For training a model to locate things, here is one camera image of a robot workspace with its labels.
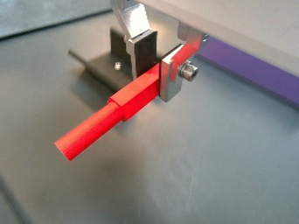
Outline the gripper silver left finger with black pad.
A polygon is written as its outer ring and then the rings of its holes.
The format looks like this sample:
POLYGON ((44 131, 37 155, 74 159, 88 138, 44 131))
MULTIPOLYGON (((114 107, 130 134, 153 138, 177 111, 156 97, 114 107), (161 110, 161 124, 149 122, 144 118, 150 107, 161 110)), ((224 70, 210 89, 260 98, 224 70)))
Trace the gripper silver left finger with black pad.
POLYGON ((133 0, 109 0, 109 3, 125 35, 125 51, 136 79, 154 65, 157 31, 149 26, 145 7, 140 3, 133 0))

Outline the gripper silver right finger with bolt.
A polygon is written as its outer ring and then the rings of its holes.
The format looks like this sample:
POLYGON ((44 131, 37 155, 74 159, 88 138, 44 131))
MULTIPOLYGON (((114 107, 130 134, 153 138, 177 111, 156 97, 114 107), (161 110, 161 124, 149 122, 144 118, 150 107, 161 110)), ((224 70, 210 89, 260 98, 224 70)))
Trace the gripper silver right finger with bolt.
POLYGON ((177 38, 182 41, 164 56, 160 62, 160 89, 158 96, 168 102, 180 92, 182 81, 192 81, 198 68, 189 58, 201 45, 201 32, 186 24, 178 24, 177 38))

